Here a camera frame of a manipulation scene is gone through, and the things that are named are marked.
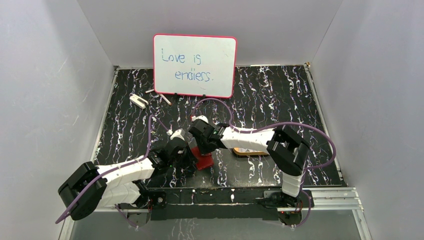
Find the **red leather card holder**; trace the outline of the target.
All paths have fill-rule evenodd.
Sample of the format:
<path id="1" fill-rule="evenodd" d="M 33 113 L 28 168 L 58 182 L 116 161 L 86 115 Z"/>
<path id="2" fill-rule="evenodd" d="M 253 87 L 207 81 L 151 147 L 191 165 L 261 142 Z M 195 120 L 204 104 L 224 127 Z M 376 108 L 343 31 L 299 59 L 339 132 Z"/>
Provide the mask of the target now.
<path id="1" fill-rule="evenodd" d="M 211 153 L 201 154 L 197 146 L 192 147 L 190 150 L 197 160 L 195 166 L 198 171 L 210 168 L 214 165 L 214 159 Z"/>

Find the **tan oval card tray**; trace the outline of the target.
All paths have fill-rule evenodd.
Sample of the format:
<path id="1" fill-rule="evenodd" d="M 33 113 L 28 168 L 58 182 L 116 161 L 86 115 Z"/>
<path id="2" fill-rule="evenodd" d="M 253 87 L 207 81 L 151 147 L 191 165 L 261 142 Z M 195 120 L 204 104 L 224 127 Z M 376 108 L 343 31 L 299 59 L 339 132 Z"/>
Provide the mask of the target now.
<path id="1" fill-rule="evenodd" d="M 234 154 L 241 157 L 248 157 L 248 156 L 268 156 L 269 154 L 263 151 L 258 150 L 252 150 L 247 148 L 241 148 L 241 147 L 234 147 L 232 149 Z"/>

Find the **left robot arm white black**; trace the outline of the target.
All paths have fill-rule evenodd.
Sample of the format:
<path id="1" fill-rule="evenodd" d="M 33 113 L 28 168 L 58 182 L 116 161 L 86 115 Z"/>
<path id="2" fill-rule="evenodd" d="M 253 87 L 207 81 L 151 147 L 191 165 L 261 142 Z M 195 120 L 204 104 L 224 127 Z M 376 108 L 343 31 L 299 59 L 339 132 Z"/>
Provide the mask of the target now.
<path id="1" fill-rule="evenodd" d="M 97 208 L 129 204 L 137 208 L 161 206 L 166 194 L 149 190 L 145 182 L 165 174 L 171 168 L 193 167 L 197 159 L 188 143 L 176 137 L 134 160 L 111 165 L 83 163 L 58 189 L 66 206 L 58 222 L 67 217 L 86 218 Z"/>

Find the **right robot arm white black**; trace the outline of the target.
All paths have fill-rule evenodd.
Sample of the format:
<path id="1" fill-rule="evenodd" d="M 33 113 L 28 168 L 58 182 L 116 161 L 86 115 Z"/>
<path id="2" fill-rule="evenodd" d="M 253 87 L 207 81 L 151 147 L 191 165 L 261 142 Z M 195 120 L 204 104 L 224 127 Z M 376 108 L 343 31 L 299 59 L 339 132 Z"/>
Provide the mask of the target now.
<path id="1" fill-rule="evenodd" d="M 287 125 L 268 129 L 232 128 L 227 123 L 216 126 L 195 119 L 188 132 L 194 137 L 201 154 L 217 149 L 243 148 L 263 152 L 282 171 L 282 202 L 295 207 L 302 199 L 301 182 L 310 144 Z"/>

